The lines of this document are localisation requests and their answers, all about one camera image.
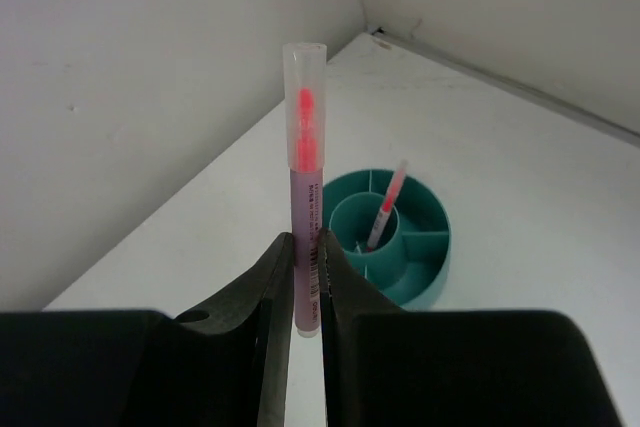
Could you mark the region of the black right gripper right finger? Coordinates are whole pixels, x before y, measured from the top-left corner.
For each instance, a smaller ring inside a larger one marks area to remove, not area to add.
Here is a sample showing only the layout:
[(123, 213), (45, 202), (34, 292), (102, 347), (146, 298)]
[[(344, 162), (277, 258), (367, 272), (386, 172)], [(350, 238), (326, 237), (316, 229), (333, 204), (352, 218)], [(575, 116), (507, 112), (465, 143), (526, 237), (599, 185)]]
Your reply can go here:
[(415, 376), (411, 316), (350, 265), (331, 231), (320, 234), (322, 351), (330, 426), (403, 426)]

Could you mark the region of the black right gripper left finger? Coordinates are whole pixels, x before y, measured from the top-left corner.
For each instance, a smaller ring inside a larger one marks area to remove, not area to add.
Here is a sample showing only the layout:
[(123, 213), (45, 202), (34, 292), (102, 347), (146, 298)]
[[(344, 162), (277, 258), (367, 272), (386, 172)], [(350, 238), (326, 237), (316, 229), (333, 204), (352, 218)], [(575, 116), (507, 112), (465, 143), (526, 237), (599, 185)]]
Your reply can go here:
[(281, 233), (246, 272), (176, 320), (197, 426), (281, 426), (293, 317), (293, 237)]

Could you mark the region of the thin pink pen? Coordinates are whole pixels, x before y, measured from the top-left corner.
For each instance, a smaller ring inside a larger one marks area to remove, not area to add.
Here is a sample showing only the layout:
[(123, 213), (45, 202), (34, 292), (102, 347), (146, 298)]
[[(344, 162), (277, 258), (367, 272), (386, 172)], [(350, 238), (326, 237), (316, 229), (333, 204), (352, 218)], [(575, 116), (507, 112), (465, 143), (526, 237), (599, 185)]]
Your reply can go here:
[(382, 234), (384, 233), (386, 225), (391, 216), (391, 211), (403, 187), (407, 175), (407, 167), (408, 161), (403, 159), (391, 177), (389, 185), (387, 186), (386, 192), (384, 194), (383, 201), (380, 205), (366, 242), (367, 252), (374, 251), (380, 243)]

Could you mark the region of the pink highlighter clear cap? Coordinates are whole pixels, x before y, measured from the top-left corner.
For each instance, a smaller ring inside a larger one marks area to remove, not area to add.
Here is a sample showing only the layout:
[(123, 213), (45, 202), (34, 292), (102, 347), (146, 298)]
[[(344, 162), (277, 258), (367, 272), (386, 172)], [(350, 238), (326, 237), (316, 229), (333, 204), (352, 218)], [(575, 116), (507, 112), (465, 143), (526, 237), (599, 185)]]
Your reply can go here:
[(320, 329), (319, 233), (323, 227), (327, 47), (283, 47), (283, 74), (294, 238), (294, 322), (298, 333)]

